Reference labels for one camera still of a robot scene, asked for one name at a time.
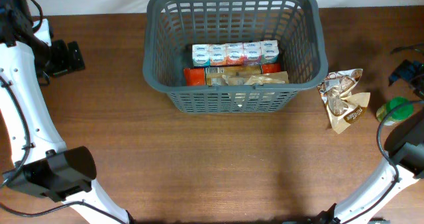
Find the green lid jar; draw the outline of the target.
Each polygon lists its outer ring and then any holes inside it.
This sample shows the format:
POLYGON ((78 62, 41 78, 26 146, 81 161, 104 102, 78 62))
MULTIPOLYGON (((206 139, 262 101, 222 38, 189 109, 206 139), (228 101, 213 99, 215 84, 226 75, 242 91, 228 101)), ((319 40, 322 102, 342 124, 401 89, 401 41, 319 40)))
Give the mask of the green lid jar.
POLYGON ((392 126, 396 123, 406 120, 414 112, 412 104, 409 103, 409 100, 404 97, 395 97, 383 104, 376 112, 376 118, 379 122, 382 122, 385 116, 389 113, 392 115, 389 116, 384 122, 385 126, 392 126))

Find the brown snack bag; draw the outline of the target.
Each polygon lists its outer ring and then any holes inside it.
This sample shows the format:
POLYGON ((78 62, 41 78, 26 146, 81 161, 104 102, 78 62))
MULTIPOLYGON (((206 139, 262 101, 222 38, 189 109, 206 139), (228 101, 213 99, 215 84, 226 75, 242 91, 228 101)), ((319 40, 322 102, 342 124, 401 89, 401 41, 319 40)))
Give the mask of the brown snack bag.
POLYGON ((330 72, 317 86, 331 127, 337 134, 341 134, 357 122, 367 110, 370 93, 352 93, 361 79, 362 73, 362 68, 330 72))

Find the grey plastic basket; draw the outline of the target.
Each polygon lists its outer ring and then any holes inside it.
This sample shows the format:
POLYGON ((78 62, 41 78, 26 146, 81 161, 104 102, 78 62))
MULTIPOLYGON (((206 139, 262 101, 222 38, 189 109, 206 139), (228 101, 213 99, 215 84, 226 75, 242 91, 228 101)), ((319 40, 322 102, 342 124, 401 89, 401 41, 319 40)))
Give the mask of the grey plastic basket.
POLYGON ((150 0, 143 74, 186 113, 274 112, 328 72, 316 0, 150 0))

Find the clear bag of bread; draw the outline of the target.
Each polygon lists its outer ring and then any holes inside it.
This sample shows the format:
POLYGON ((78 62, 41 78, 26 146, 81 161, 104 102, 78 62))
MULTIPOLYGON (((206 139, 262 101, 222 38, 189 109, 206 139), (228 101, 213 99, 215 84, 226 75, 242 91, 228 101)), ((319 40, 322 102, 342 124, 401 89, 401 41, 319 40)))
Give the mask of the clear bag of bread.
POLYGON ((222 78, 228 85, 288 84, 290 82, 287 72, 238 76, 222 75, 222 78))

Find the orange cracker package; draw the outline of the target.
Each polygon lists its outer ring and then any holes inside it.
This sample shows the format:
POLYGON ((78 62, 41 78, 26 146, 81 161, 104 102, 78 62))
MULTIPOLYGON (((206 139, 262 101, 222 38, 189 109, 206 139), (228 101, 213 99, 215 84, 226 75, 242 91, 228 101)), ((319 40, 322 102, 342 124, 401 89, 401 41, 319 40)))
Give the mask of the orange cracker package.
POLYGON ((249 78, 253 75, 271 74, 281 72, 279 64, 263 64, 253 66, 211 66, 206 68, 185 68, 184 76, 186 85, 228 85, 228 82, 223 77, 235 76, 249 78))

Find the tissue pack multipack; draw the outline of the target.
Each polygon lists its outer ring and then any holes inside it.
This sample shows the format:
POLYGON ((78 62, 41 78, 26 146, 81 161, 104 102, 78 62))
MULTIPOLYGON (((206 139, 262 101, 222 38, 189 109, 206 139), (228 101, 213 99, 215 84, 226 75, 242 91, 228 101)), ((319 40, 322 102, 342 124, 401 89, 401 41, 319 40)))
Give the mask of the tissue pack multipack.
POLYGON ((194 67, 273 64, 279 55, 280 49, 276 40, 191 46, 194 67))

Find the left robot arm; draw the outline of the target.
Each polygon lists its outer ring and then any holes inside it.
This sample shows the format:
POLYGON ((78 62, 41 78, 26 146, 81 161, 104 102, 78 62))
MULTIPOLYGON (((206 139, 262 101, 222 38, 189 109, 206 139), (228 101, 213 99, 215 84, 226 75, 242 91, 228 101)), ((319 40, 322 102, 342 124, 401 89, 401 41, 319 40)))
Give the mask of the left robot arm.
POLYGON ((41 87, 85 64, 76 42, 53 40, 48 20, 32 19, 30 3, 1 0, 1 115, 14 165, 2 186, 71 207, 89 223, 132 223, 97 181, 89 149, 68 148, 52 122, 41 87))

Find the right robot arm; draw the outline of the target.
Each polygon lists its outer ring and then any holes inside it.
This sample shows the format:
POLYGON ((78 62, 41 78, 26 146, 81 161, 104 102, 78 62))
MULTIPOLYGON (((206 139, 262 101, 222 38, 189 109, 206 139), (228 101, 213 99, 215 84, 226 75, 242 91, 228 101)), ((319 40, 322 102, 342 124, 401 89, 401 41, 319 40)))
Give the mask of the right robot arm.
MULTIPOLYGON (((331 72, 318 86, 331 126, 341 133, 363 116, 370 101, 367 92, 353 94, 362 77, 361 68, 331 72)), ((376 112, 376 134, 382 160, 377 169, 349 197, 322 211, 313 223, 369 223, 394 196, 423 179, 423 122, 419 121, 391 149, 382 145, 385 126, 409 119, 416 101, 395 97, 376 112)))

